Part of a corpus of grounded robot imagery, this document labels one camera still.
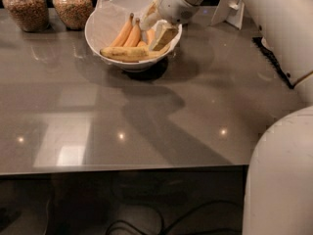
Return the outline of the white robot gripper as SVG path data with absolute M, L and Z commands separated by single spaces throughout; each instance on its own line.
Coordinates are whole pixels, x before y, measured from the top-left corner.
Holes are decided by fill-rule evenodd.
M 151 51 L 160 51 L 178 34 L 177 24 L 186 24 L 197 12 L 196 0 L 154 0 L 143 15 L 140 27 L 152 28 L 163 18 L 168 23 L 159 23 L 155 39 L 150 44 Z

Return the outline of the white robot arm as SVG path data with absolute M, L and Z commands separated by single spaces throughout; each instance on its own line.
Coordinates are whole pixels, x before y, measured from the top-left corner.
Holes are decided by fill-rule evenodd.
M 229 66 L 212 70 L 196 90 L 197 106 L 216 99 L 219 111 L 247 123 L 258 122 L 262 103 L 281 110 L 251 153 L 242 235 L 313 235 L 312 0 L 155 0 L 153 9 L 145 26 L 195 16 L 211 24 L 254 22 L 254 45 L 272 70 L 235 46 Z

